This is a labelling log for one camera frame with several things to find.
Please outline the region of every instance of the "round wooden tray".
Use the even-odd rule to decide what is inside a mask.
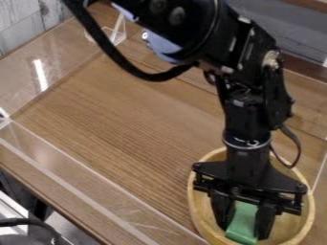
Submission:
[[[225,148],[220,148],[205,155],[198,162],[221,161],[225,159]],[[272,156],[273,167],[285,175],[298,180],[305,185],[306,180],[298,170],[286,169],[277,162]],[[202,236],[202,238],[212,245],[237,244],[224,237],[224,231],[216,224],[213,212],[210,209],[210,203],[206,193],[193,190],[193,178],[194,173],[192,172],[188,182],[188,199],[189,199],[189,210],[193,220],[194,227]],[[270,232],[269,239],[258,241],[258,245],[293,245],[298,244],[305,237],[313,222],[314,205],[312,199],[312,193],[309,192],[304,196],[304,207],[302,215],[296,216],[288,213],[276,216],[274,226]]]

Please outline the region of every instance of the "black cable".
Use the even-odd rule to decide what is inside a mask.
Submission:
[[[45,228],[53,236],[53,244],[59,245],[59,238],[61,235],[54,231],[54,229],[46,225],[42,221],[37,219],[29,219],[29,218],[6,218],[6,219],[0,219],[0,227],[11,227],[11,226],[22,226],[22,225],[33,225],[33,226],[39,226]]]
[[[278,156],[278,154],[277,154],[277,152],[272,146],[269,146],[270,151],[272,151],[273,155],[276,156],[277,160],[280,161],[280,163],[286,168],[294,168],[297,163],[298,163],[300,157],[301,157],[301,143],[300,143],[297,136],[290,132],[290,130],[284,125],[281,125],[280,130],[281,130],[282,134],[292,140],[292,142],[294,143],[294,145],[297,147],[297,155],[296,155],[296,158],[294,158],[294,161],[292,162],[292,164],[289,165],[284,162],[284,160]]]
[[[95,20],[90,16],[89,12],[79,6],[79,2],[75,0],[62,0],[62,2],[65,3],[67,9],[73,13],[75,19],[78,20],[79,24],[85,28],[86,32],[93,37],[104,53],[114,61],[114,63],[134,77],[148,81],[156,81],[156,82],[166,81],[180,76],[184,72],[186,72],[192,68],[192,65],[182,65],[182,66],[176,66],[170,68],[168,71],[157,74],[148,74],[142,72],[137,67],[134,67],[130,64],[126,58],[117,51],[114,45],[108,40],[104,31],[99,28]]]

